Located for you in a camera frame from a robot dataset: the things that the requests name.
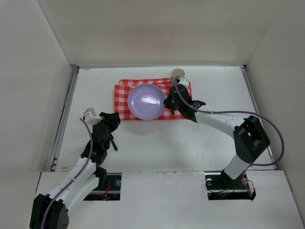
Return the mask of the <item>gold fork dark handle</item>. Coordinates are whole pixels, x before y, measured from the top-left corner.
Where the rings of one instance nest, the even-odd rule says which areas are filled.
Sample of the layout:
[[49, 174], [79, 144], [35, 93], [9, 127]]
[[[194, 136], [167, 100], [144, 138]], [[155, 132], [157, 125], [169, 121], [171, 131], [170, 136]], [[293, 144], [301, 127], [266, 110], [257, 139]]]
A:
[[112, 144], [114, 150], [118, 151], [118, 147], [117, 147], [117, 145], [114, 142], [114, 137], [113, 136], [110, 136], [110, 141], [111, 141], [111, 144]]

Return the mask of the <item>purple plastic plate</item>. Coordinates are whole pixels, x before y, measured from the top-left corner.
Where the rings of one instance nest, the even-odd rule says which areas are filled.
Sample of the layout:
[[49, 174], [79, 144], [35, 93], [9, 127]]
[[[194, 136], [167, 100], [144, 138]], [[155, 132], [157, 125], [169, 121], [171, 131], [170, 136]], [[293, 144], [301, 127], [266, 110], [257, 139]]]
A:
[[166, 99], [163, 91], [153, 84], [141, 84], [133, 88], [127, 99], [130, 112], [141, 120], [153, 120], [164, 113]]

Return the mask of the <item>light blue mug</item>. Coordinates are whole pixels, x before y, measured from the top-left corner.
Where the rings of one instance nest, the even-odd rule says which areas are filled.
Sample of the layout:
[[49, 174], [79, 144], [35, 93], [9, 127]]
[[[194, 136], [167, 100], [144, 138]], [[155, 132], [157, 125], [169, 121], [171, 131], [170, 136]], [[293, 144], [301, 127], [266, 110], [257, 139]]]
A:
[[185, 77], [185, 72], [183, 69], [176, 68], [172, 70], [171, 73], [171, 83], [174, 85], [176, 83], [176, 77], [184, 78]]

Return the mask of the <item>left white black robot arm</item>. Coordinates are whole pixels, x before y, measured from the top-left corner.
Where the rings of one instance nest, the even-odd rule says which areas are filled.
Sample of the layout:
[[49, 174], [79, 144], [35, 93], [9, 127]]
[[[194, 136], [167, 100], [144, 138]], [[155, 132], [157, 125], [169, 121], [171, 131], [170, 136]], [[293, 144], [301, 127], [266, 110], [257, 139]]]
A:
[[107, 171], [101, 165], [108, 149], [115, 146], [112, 134], [121, 123], [119, 113], [96, 114], [89, 108], [80, 121], [90, 139], [66, 177], [48, 193], [39, 193], [35, 197], [29, 224], [31, 229], [66, 229], [77, 206], [91, 191], [105, 184]]

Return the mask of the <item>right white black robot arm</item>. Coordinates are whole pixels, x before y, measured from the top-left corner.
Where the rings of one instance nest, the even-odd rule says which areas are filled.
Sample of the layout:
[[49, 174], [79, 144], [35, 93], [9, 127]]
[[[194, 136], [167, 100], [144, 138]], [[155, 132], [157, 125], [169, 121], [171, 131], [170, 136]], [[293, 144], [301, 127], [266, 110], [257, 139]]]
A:
[[270, 140], [259, 119], [253, 115], [240, 118], [230, 114], [217, 114], [205, 102], [192, 100], [185, 86], [178, 84], [169, 89], [163, 102], [172, 113], [178, 111], [185, 119], [210, 126], [234, 140], [235, 155], [221, 171], [221, 182], [234, 185], [249, 166], [269, 147]]

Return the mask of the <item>left aluminium table rail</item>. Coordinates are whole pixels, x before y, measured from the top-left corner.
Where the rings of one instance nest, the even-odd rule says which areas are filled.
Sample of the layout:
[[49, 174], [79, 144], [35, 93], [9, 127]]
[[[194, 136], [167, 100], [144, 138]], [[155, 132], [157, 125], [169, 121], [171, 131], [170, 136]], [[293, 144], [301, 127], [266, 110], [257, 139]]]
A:
[[70, 107], [72, 103], [73, 94], [76, 87], [76, 82], [78, 79], [79, 66], [75, 64], [71, 64], [71, 76], [70, 81], [64, 101], [64, 105], [61, 112], [60, 122], [56, 131], [56, 135], [53, 141], [53, 144], [48, 153], [48, 160], [46, 163], [46, 167], [44, 169], [45, 172], [53, 172], [56, 169], [60, 148], [64, 136], [65, 127], [67, 124]]

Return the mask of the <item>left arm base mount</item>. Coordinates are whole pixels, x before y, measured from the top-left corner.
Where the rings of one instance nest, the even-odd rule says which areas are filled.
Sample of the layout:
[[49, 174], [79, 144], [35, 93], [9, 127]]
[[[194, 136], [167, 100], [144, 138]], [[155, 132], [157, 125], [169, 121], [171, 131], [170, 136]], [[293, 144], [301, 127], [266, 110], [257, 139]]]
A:
[[99, 178], [98, 186], [84, 201], [119, 201], [121, 198], [121, 173], [108, 173], [104, 168], [97, 168], [94, 175]]

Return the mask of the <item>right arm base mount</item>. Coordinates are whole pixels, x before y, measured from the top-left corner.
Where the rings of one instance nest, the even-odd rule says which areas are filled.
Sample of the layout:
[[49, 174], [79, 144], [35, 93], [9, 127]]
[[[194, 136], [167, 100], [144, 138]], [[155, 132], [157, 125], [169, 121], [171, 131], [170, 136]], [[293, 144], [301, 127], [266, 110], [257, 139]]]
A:
[[254, 183], [243, 172], [237, 179], [230, 179], [224, 172], [205, 173], [208, 200], [254, 200]]

